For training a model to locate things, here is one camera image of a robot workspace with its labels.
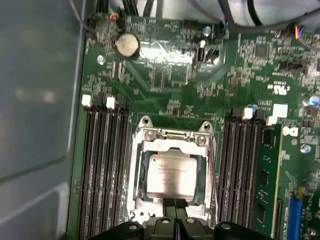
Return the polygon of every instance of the cable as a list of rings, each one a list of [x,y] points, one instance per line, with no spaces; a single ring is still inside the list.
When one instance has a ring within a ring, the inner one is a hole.
[[[135,0],[129,0],[133,16],[139,16],[138,8]]]
[[[224,17],[228,20],[228,27],[234,31],[242,32],[242,33],[262,33],[267,30],[283,30],[291,23],[300,23],[302,21],[311,19],[316,15],[320,14],[320,7],[312,10],[304,15],[295,17],[290,20],[285,20],[275,24],[269,25],[261,25],[261,26],[242,26],[235,23],[232,13],[230,10],[230,6],[228,0],[218,0],[219,5],[224,13]]]
[[[154,1],[155,0],[146,0],[142,16],[150,17]]]
[[[71,8],[73,10],[73,13],[76,17],[76,19],[79,21],[79,23],[82,25],[82,27],[87,30],[88,32],[91,32],[91,33],[96,33],[96,32],[99,32],[103,29],[105,29],[108,25],[109,25],[109,20],[105,20],[105,22],[103,24],[101,24],[100,26],[97,26],[96,28],[92,28],[90,26],[88,26],[85,21],[81,18],[78,10],[77,10],[77,7],[76,7],[76,4],[75,4],[75,1],[74,0],[69,0],[70,2],[70,5],[71,5]]]
[[[189,3],[195,8],[197,9],[200,13],[202,13],[203,15],[205,15],[208,19],[211,19],[212,21],[214,21],[215,23],[219,23],[220,22],[220,18],[215,17],[210,15],[206,10],[204,10],[199,3],[197,2],[197,0],[188,0]]]
[[[250,17],[256,26],[261,26],[262,22],[260,21],[258,14],[256,12],[254,0],[246,0]]]
[[[315,53],[320,52],[319,48],[315,48],[312,45],[308,44],[305,40],[303,40],[302,35],[304,33],[306,29],[306,26],[294,26],[294,35],[295,35],[295,39],[298,40],[298,42],[304,46],[307,50],[313,51]]]
[[[319,48],[315,48],[313,46],[311,46],[310,44],[308,44],[307,42],[305,42],[302,37],[297,39],[299,41],[299,43],[301,43],[302,46],[304,46],[306,49],[313,51],[315,53],[319,53],[320,49]]]
[[[128,0],[122,0],[123,3],[123,7],[124,7],[124,12],[127,15],[132,15],[132,11],[131,11],[131,7],[130,7],[130,3]]]

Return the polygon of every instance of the capacitor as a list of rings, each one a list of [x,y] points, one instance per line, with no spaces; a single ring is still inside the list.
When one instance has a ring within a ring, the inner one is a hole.
[[[319,104],[319,97],[316,95],[312,95],[312,96],[306,96],[303,101],[302,104],[307,107],[307,106],[317,106]]]
[[[300,148],[301,153],[308,154],[311,152],[311,146],[307,144],[302,144]]]
[[[131,59],[139,56],[139,40],[131,33],[120,35],[120,37],[114,41],[113,47],[122,58]]]

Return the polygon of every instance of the integrated circuit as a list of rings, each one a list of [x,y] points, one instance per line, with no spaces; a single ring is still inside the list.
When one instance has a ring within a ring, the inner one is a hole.
[[[256,45],[254,56],[256,58],[267,58],[268,57],[268,46],[267,45]]]
[[[260,182],[263,184],[263,185],[267,185],[268,182],[269,182],[269,173],[265,170],[262,170],[261,171],[261,174],[260,174]]]
[[[262,205],[258,204],[257,218],[261,223],[263,223],[265,221],[265,213],[266,213],[265,208]]]
[[[274,134],[271,129],[263,131],[263,143],[271,146],[274,144]]]

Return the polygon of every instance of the black cable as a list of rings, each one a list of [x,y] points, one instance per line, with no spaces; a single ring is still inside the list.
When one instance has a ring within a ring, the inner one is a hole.
[[[75,1],[74,0],[69,0],[70,2],[70,5],[71,5],[71,8],[73,10],[73,13],[76,17],[76,19],[79,21],[79,23],[82,25],[82,27],[87,30],[88,32],[91,32],[91,33],[96,33],[96,32],[99,32],[99,31],[102,31],[104,30],[106,27],[108,27],[109,25],[109,20],[107,19],[103,24],[101,24],[100,26],[97,26],[96,28],[92,28],[90,26],[88,26],[85,21],[81,18],[78,10],[77,10],[77,6],[75,4]]]
[[[261,26],[262,22],[260,21],[258,14],[256,12],[254,0],[246,0],[250,17],[256,26]]]
[[[204,10],[200,4],[197,2],[197,0],[188,0],[189,3],[195,8],[197,9],[200,13],[202,13],[203,15],[205,15],[208,19],[211,19],[212,21],[214,21],[215,23],[219,23],[221,21],[220,18],[216,17],[216,16],[212,16],[211,14],[209,14],[206,10]]]
[[[232,13],[229,7],[228,0],[218,0],[220,7],[224,13],[224,17],[228,21],[228,27],[229,29],[232,29],[234,31],[242,32],[242,33],[263,33],[267,30],[284,30],[288,27],[291,23],[300,23],[302,21],[311,19],[315,17],[316,15],[320,14],[320,7],[316,8],[315,10],[312,10],[310,12],[305,13],[304,15],[295,17],[290,20],[285,20],[279,23],[275,24],[269,24],[269,25],[261,25],[261,26],[242,26],[235,23]]]
[[[131,7],[130,7],[130,3],[128,0],[122,0],[123,3],[123,7],[124,7],[124,12],[127,15],[132,15],[132,11],[131,11]]]
[[[139,16],[139,12],[138,12],[138,8],[137,8],[137,5],[136,5],[136,1],[135,0],[129,0],[129,3],[131,5],[132,15]]]
[[[154,1],[155,0],[146,0],[142,16],[150,17]]]

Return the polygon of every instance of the green circuit board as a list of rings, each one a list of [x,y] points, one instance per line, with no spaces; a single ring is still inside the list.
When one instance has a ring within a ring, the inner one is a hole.
[[[92,21],[99,24],[108,17],[97,14]],[[205,27],[211,29],[208,37],[203,34]],[[305,50],[280,31],[241,34],[220,30],[208,23],[127,16],[125,32],[134,34],[140,43],[137,59],[122,59],[114,50],[113,41],[119,35],[115,22],[95,36],[87,36],[80,97],[120,95],[130,105],[119,193],[122,203],[115,223],[128,220],[124,203],[131,135],[142,116],[148,115],[157,127],[186,130],[197,130],[210,121],[217,142],[218,178],[225,116],[233,108],[257,105],[265,119],[277,117],[277,124],[271,129],[274,142],[263,143],[257,157],[259,169],[268,172],[268,186],[256,184],[254,198],[263,206],[263,213],[254,210],[251,228],[273,237],[278,231],[278,239],[291,240],[290,198],[297,197],[304,202],[300,238],[320,239],[320,114],[317,106],[303,105],[306,97],[320,95],[320,54]],[[305,38],[320,45],[319,35]],[[203,39],[206,57],[210,50],[217,50],[218,56],[195,66],[196,50]],[[102,64],[97,62],[99,56]],[[70,239],[88,236],[79,237],[87,128],[87,111],[80,107],[67,229]],[[311,146],[311,152],[302,153],[303,144]],[[119,158],[113,159],[115,166]],[[282,210],[276,216],[278,203]],[[92,236],[104,229],[95,228]]]

